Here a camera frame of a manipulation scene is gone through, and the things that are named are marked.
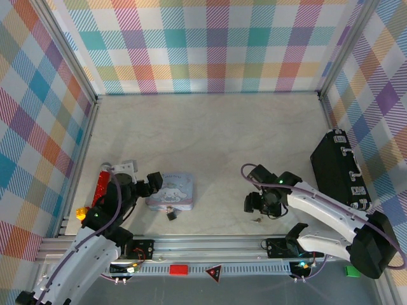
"yellow object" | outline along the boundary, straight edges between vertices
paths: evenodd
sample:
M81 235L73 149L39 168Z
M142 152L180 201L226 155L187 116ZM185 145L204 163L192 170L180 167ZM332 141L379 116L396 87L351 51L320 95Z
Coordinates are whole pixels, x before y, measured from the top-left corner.
M85 219L87 212L88 212L87 208L77 208L76 209L76 218L79 220Z

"red triangle sticker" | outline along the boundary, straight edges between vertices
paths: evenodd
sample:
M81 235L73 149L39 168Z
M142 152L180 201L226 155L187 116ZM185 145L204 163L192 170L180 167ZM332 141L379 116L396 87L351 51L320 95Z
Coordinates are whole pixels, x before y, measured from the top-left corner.
M216 280L216 283L219 283L219 280L221 279L221 271L222 271L222 265L217 265L214 266L208 270L206 270L206 273L210 275L211 278Z

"colorful plaid fabric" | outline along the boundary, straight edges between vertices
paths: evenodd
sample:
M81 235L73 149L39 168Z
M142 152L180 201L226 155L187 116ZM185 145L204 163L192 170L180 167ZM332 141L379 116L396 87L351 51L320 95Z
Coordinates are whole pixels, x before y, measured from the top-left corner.
M362 1L48 3L95 89L121 94L314 91Z
M0 0L0 304L56 225L90 103L29 0Z
M407 252L406 1L381 1L328 97L331 121L348 132L374 204ZM407 286L406 271L393 276Z

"black suitcase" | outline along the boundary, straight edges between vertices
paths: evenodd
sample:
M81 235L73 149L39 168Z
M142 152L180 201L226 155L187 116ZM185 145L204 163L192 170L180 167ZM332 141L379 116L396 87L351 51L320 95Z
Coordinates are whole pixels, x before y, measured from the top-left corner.
M371 199L359 164L341 129L328 132L311 155L319 191L358 210L367 210Z

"plaid wall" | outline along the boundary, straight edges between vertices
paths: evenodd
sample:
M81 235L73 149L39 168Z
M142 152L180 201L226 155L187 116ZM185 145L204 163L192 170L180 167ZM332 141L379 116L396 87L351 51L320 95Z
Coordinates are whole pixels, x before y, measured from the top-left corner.
M90 103L29 0L0 0L0 304L25 289Z
M362 2L48 0L101 94L314 91Z
M329 91L378 210L407 252L407 1L382 0ZM407 272L393 272L407 286ZM399 289L405 295L407 287Z

